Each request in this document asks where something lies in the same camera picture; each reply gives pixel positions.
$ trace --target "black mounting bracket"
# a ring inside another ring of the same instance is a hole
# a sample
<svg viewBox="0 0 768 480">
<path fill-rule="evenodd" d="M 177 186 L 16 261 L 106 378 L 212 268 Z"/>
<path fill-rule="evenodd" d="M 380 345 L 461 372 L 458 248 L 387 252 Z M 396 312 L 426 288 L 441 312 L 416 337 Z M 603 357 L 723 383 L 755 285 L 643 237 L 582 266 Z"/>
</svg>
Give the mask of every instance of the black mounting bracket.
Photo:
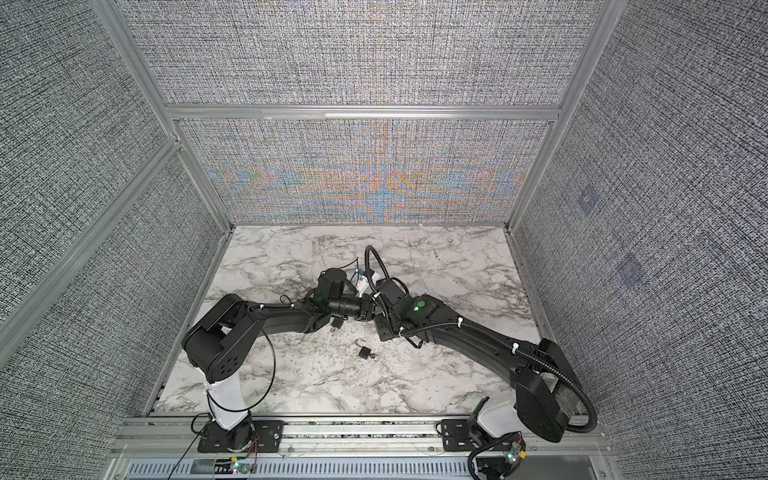
<svg viewBox="0 0 768 480">
<path fill-rule="evenodd" d="M 467 420 L 443 419 L 437 424 L 442 438 L 442 449 L 446 452 L 471 452 L 478 448 L 469 435 L 469 422 Z M 511 442 L 503 442 L 490 452 L 505 452 L 511 448 Z"/>
<path fill-rule="evenodd" d="M 251 422 L 252 435 L 259 438 L 256 444 L 257 455 L 259 453 L 277 453 L 280 448 L 280 441 L 283 439 L 282 420 L 253 420 Z M 232 452 L 227 445 L 227 430 L 217 428 L 215 422 L 209 422 L 203 427 L 203 435 L 200 436 L 200 443 L 197 444 L 197 451 L 200 453 L 237 453 L 247 452 L 248 448 L 239 452 Z"/>
</svg>

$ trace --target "aluminum frame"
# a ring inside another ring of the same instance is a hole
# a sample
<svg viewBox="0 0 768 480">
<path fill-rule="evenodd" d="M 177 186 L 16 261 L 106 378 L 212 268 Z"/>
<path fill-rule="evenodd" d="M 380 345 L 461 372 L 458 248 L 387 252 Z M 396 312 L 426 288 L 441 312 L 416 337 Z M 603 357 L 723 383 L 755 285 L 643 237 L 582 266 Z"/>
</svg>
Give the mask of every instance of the aluminum frame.
<svg viewBox="0 0 768 480">
<path fill-rule="evenodd" d="M 194 155 L 194 150 L 187 142 L 183 131 L 168 117 L 165 113 L 165 96 L 157 85 L 152 70 L 144 56 L 141 54 L 131 30 L 123 19 L 123 15 L 114 0 L 91 0 L 91 6 L 96 11 L 104 29 L 109 34 L 112 42 L 120 56 L 123 58 L 128 70 L 134 76 L 144 98 L 154 112 L 157 121 L 162 126 L 168 137 L 175 137 L 181 142 L 184 152 L 191 154 L 182 154 L 181 160 L 184 169 L 190 176 L 200 196 L 203 199 L 210 215 L 214 218 L 222 232 L 228 232 L 232 227 L 232 220 L 224 206 L 219 194 L 216 192 L 213 183 L 205 173 L 203 165 Z"/>
<path fill-rule="evenodd" d="M 259 118 L 274 120 L 330 119 L 436 119 L 451 120 L 545 120 L 555 121 L 562 110 L 556 106 L 512 105 L 250 105 L 250 104 L 165 104 L 165 114 L 182 118 Z"/>
<path fill-rule="evenodd" d="M 123 186 L 120 193 L 102 210 L 80 237 L 61 256 L 46 276 L 22 300 L 11 315 L 0 324 L 0 368 L 51 309 L 67 285 L 96 253 L 136 199 L 146 190 L 180 144 L 167 139 L 154 155 Z"/>
<path fill-rule="evenodd" d="M 112 447 L 112 459 L 180 456 L 195 439 L 190 430 L 192 415 L 126 419 Z M 280 451 L 268 456 L 420 456 L 456 455 L 444 452 L 435 424 L 442 419 L 467 419 L 468 415 L 269 415 L 255 420 L 283 420 Z M 566 432 L 559 443 L 547 442 L 528 431 L 529 455 L 613 455 L 601 427 L 588 434 Z M 192 458 L 201 454 L 190 450 Z"/>
<path fill-rule="evenodd" d="M 581 100 L 581 95 L 584 93 L 590 78 L 592 78 L 598 60 L 603 55 L 605 45 L 608 43 L 608 39 L 611 37 L 611 33 L 613 33 L 614 27 L 618 22 L 619 15 L 621 15 L 626 4 L 627 0 L 605 0 L 563 97 L 561 105 L 562 114 L 545 135 L 541 150 L 531 165 L 528 174 L 525 176 L 518 196 L 515 199 L 515 204 L 507 220 L 507 226 L 510 231 L 517 229 L 525 214 L 525 210 L 531 203 L 536 188 L 541 182 L 544 172 L 547 170 L 547 166 L 568 128 L 568 123 Z"/>
</svg>

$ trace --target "mounting plate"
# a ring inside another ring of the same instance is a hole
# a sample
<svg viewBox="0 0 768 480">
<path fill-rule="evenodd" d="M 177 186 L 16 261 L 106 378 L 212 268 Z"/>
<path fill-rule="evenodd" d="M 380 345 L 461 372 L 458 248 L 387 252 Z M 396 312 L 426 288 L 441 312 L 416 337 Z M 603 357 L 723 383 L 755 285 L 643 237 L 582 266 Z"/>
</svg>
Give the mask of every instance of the mounting plate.
<svg viewBox="0 0 768 480">
<path fill-rule="evenodd" d="M 469 425 L 466 420 L 443 419 L 437 424 L 442 437 L 442 448 L 446 452 L 471 452 L 477 445 L 469 437 Z M 511 443 L 503 442 L 489 449 L 489 452 L 509 450 Z"/>
<path fill-rule="evenodd" d="M 277 453 L 277 450 L 280 448 L 280 440 L 283 439 L 284 424 L 285 422 L 282 420 L 253 421 L 253 432 L 261 437 L 261 440 L 256 444 L 257 454 Z M 200 443 L 197 445 L 197 451 L 200 453 L 233 453 L 227 450 L 224 442 L 220 442 L 213 436 L 201 437 Z"/>
</svg>

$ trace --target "black cable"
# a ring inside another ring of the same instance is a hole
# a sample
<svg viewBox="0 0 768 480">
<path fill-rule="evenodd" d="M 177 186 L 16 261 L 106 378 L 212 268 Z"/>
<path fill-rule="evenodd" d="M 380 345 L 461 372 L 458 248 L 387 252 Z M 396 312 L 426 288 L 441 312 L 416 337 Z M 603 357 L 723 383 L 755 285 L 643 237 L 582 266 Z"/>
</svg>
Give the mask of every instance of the black cable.
<svg viewBox="0 0 768 480">
<path fill-rule="evenodd" d="M 394 329 L 392 328 L 392 318 L 389 316 L 389 309 L 387 308 L 386 304 L 384 303 L 384 300 L 381 299 L 379 295 L 379 290 L 376 288 L 376 285 L 373 284 L 373 271 L 371 270 L 371 253 L 373 253 L 373 256 L 376 257 L 376 261 L 379 262 L 379 266 L 382 269 L 382 272 L 384 273 L 384 278 L 389 278 L 389 273 L 386 271 L 386 267 L 384 266 L 384 262 L 382 262 L 382 257 L 379 256 L 379 252 L 376 251 L 375 248 L 368 245 L 366 247 L 366 255 L 363 259 L 366 271 L 365 275 L 368 279 L 368 286 L 371 287 L 371 293 L 373 297 L 373 301 L 376 303 L 376 305 L 382 310 L 382 313 L 384 313 L 384 320 L 386 320 L 386 327 L 389 330 L 389 333 L 394 335 Z"/>
<path fill-rule="evenodd" d="M 399 283 L 400 286 L 402 287 L 402 289 L 406 291 L 406 295 L 410 295 L 411 294 L 410 290 L 408 290 L 408 287 L 398 277 L 393 276 L 392 278 L 390 278 L 390 280 L 394 280 L 397 283 Z"/>
<path fill-rule="evenodd" d="M 472 461 L 475 460 L 476 456 L 478 456 L 479 454 L 483 453 L 486 450 L 490 450 L 494 448 L 497 445 L 501 445 L 504 442 L 509 442 L 517 435 L 518 435 L 517 432 L 510 432 L 507 435 L 502 435 L 500 438 L 494 440 L 493 442 L 486 443 L 485 445 L 480 445 L 478 448 L 472 450 L 467 456 L 467 469 L 469 470 L 469 474 L 472 476 L 472 478 L 474 480 L 480 480 L 480 477 L 478 477 L 478 474 L 475 473 L 475 466 L 472 464 Z"/>
<path fill-rule="evenodd" d="M 379 263 L 379 266 L 382 269 L 382 273 L 384 273 L 384 278 L 388 279 L 389 273 L 387 273 L 386 266 L 384 266 L 384 262 L 382 262 L 382 257 L 380 257 L 379 252 L 377 252 L 376 249 L 371 247 L 370 245 L 366 247 L 366 257 L 365 257 L 366 271 L 371 270 L 371 253 L 373 253 L 374 257 L 376 257 L 376 262 Z"/>
<path fill-rule="evenodd" d="M 239 413 L 239 412 L 247 412 L 247 411 L 251 410 L 255 406 L 259 405 L 262 402 L 262 400 L 264 400 L 266 398 L 266 394 L 270 392 L 270 390 L 272 389 L 272 384 L 275 383 L 275 371 L 277 370 L 277 355 L 275 355 L 275 347 L 274 347 L 274 345 L 272 345 L 272 340 L 270 340 L 269 336 L 266 334 L 264 329 L 261 329 L 261 333 L 264 334 L 264 338 L 266 338 L 267 342 L 270 344 L 270 348 L 272 349 L 272 379 L 270 380 L 270 386 L 268 386 L 266 388 L 266 392 L 264 392 L 264 395 L 261 396 L 261 398 L 259 399 L 258 402 L 254 403 L 253 405 L 248 406 L 248 407 L 246 407 L 244 409 L 239 409 L 239 410 L 230 410 L 227 407 L 223 407 L 223 406 L 219 405 L 219 402 L 217 402 L 216 399 L 214 399 L 212 396 L 210 396 L 210 393 L 206 392 L 206 395 L 208 396 L 208 399 L 211 402 L 213 402 L 215 406 L 219 407 L 220 409 L 222 409 L 225 412 Z"/>
<path fill-rule="evenodd" d="M 537 356 L 533 355 L 532 353 L 526 352 L 525 350 L 520 350 L 516 352 L 515 355 L 520 355 L 526 359 L 531 360 L 534 363 L 537 363 L 542 369 L 547 370 L 550 373 L 553 373 L 554 376 L 558 377 L 561 382 L 565 384 L 569 389 L 573 390 L 573 392 L 576 394 L 579 400 L 581 400 L 581 403 L 584 404 L 584 408 L 587 409 L 587 415 L 589 416 L 589 420 L 587 420 L 586 425 L 571 425 L 570 423 L 565 426 L 565 429 L 569 432 L 573 433 L 589 433 L 592 430 L 594 430 L 594 427 L 598 426 L 598 411 L 592 405 L 592 402 L 590 401 L 589 397 L 587 397 L 587 394 L 584 393 L 584 390 L 579 388 L 579 386 L 574 382 L 572 379 L 569 379 L 568 376 L 566 376 L 563 372 L 560 371 L 556 366 L 550 365 L 548 362 L 545 362 L 542 359 L 539 359 Z"/>
<path fill-rule="evenodd" d="M 419 328 L 403 330 L 402 332 L 400 332 L 400 336 L 409 337 L 409 336 L 415 335 L 416 333 L 424 332 L 429 329 L 433 329 L 441 326 L 457 326 L 457 325 L 458 325 L 458 321 L 433 323 L 426 326 L 420 326 Z M 495 332 L 483 325 L 480 325 L 479 323 L 475 323 L 465 319 L 462 321 L 461 328 L 468 328 L 476 332 L 480 332 L 483 335 L 495 340 L 496 342 L 501 343 L 506 348 L 510 350 L 515 350 L 515 346 L 512 345 L 506 337 L 503 337 L 500 333 Z M 584 390 L 582 390 L 575 381 L 568 378 L 568 376 L 565 375 L 563 372 L 561 372 L 560 369 L 558 369 L 556 366 L 551 365 L 548 362 L 545 362 L 544 360 L 538 358 L 533 353 L 529 353 L 524 349 L 518 348 L 517 350 L 515 350 L 515 355 L 519 355 L 519 356 L 522 356 L 523 358 L 531 360 L 533 363 L 536 363 L 537 365 L 539 365 L 541 369 L 554 374 L 565 384 L 565 386 L 573 390 L 573 393 L 575 393 L 578 399 L 581 400 L 581 403 L 584 404 L 584 407 L 587 409 L 587 414 L 589 415 L 589 420 L 587 421 L 587 424 L 571 425 L 569 423 L 565 427 L 566 430 L 573 433 L 589 433 L 592 430 L 594 430 L 596 426 L 598 426 L 598 411 L 596 410 L 594 405 L 592 405 L 592 401 L 590 401 L 589 397 L 587 397 L 587 394 L 584 393 Z"/>
<path fill-rule="evenodd" d="M 199 432 L 194 429 L 194 421 L 199 419 L 201 415 L 208 415 L 208 412 L 198 413 L 194 417 L 192 417 L 192 423 L 190 424 L 190 430 L 192 430 L 192 433 L 196 435 L 203 435 L 203 431 L 200 430 Z"/>
<path fill-rule="evenodd" d="M 356 262 L 356 261 L 357 261 L 359 258 L 360 258 L 360 257 L 357 257 L 357 258 L 355 258 L 354 260 L 352 260 L 351 262 L 349 262 L 349 263 L 348 263 L 348 264 L 346 264 L 345 266 L 340 266 L 340 267 L 339 267 L 339 270 L 344 270 L 344 269 L 345 269 L 345 268 L 347 268 L 348 266 L 350 266 L 350 265 L 352 265 L 353 263 L 355 263 L 355 262 Z"/>
<path fill-rule="evenodd" d="M 360 279 L 360 262 L 357 261 L 358 259 L 355 258 L 355 275 L 357 275 L 357 279 Z"/>
<path fill-rule="evenodd" d="M 184 457 L 187 456 L 187 452 L 190 451 L 190 449 L 192 448 L 192 445 L 194 444 L 194 441 L 197 440 L 197 437 L 199 437 L 199 436 L 200 436 L 199 433 L 194 436 L 194 438 L 192 439 L 192 442 L 190 442 L 190 446 L 188 446 L 187 449 L 184 450 L 184 453 L 181 454 L 181 458 L 179 458 L 179 461 L 176 462 L 176 465 L 174 465 L 174 467 L 170 470 L 170 473 L 168 474 L 167 480 L 170 480 L 170 476 L 174 474 L 174 471 L 176 470 L 176 467 L 178 467 L 179 464 L 181 463 L 181 461 L 184 460 Z"/>
</svg>

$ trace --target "back wall panel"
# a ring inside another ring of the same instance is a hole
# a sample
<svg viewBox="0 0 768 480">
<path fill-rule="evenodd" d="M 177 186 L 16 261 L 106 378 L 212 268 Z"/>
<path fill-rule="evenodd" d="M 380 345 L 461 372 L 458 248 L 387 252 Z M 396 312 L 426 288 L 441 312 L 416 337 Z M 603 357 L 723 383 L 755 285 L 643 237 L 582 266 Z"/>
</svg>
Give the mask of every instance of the back wall panel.
<svg viewBox="0 0 768 480">
<path fill-rule="evenodd" d="M 768 478 L 768 10 L 632 0 L 515 232 L 628 479 Z"/>
<path fill-rule="evenodd" d="M 235 223 L 499 223 L 544 121 L 183 120 Z"/>
<path fill-rule="evenodd" d="M 560 104 L 601 0 L 118 0 L 172 103 Z"/>
</svg>

